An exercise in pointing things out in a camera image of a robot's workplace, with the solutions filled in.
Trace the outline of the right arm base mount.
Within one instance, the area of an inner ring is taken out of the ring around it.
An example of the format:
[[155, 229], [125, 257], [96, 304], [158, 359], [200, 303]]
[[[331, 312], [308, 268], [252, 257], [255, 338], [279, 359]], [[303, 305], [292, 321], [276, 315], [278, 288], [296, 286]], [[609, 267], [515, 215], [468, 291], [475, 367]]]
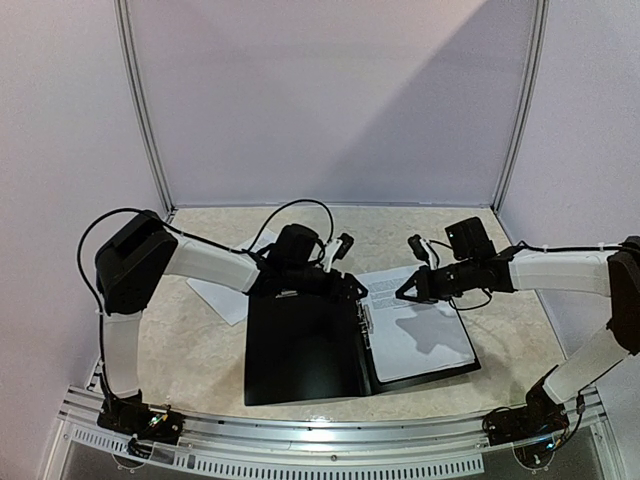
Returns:
[[482, 430], [488, 435], [492, 446], [551, 436], [560, 431], [560, 437], [547, 446], [549, 451], [554, 451], [574, 435], [584, 413], [584, 397], [578, 396], [578, 422], [571, 429], [564, 402], [554, 400], [544, 389], [545, 381], [550, 375], [551, 372], [548, 372], [531, 387], [525, 395], [523, 406], [498, 407], [483, 417]]

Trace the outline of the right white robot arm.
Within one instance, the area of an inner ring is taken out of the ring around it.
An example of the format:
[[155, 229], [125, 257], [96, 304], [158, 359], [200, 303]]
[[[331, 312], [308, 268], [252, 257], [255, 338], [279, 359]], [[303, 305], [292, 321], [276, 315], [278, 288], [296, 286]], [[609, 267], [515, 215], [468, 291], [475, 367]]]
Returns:
[[468, 291], [488, 294], [532, 291], [549, 296], [585, 299], [602, 314], [591, 337], [569, 353], [531, 391], [535, 398], [517, 415], [517, 427], [537, 436], [556, 417], [561, 404], [639, 353], [639, 238], [618, 243], [534, 246], [525, 241], [497, 250], [482, 220], [470, 217], [445, 229], [452, 262], [439, 266], [432, 243], [420, 235], [409, 238], [422, 261], [396, 290], [399, 300], [436, 304]]

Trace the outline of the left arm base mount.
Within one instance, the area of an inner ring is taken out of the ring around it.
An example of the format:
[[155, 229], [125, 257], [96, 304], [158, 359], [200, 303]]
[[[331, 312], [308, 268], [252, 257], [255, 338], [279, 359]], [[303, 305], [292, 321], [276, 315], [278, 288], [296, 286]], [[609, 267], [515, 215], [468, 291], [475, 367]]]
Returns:
[[98, 415], [97, 425], [105, 430], [135, 437], [137, 440], [176, 445], [186, 416], [171, 407], [151, 406], [142, 401], [142, 392], [120, 398], [108, 393]]

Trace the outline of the black file folder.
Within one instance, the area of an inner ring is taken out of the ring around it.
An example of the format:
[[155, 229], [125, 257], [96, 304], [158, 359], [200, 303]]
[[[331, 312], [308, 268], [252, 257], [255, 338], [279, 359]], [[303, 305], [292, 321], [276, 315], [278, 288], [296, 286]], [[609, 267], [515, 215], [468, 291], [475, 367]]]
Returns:
[[474, 371], [377, 380], [362, 300], [341, 302], [282, 293], [250, 297], [246, 329], [244, 403], [264, 406], [383, 395]]

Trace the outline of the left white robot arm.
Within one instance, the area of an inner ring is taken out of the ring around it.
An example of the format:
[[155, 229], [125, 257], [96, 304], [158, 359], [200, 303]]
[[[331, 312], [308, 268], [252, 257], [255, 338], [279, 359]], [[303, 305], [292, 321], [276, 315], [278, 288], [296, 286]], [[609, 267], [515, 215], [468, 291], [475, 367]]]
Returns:
[[131, 219], [95, 254], [100, 302], [101, 387], [115, 398], [111, 419], [128, 434], [148, 426], [148, 412], [132, 398], [140, 392], [138, 336], [144, 310], [165, 276], [221, 285], [243, 295], [271, 289], [312, 294], [331, 301], [367, 296], [350, 273], [332, 266], [345, 250], [342, 238], [321, 241], [293, 224], [266, 249], [233, 249], [181, 231], [152, 210], [128, 208]]

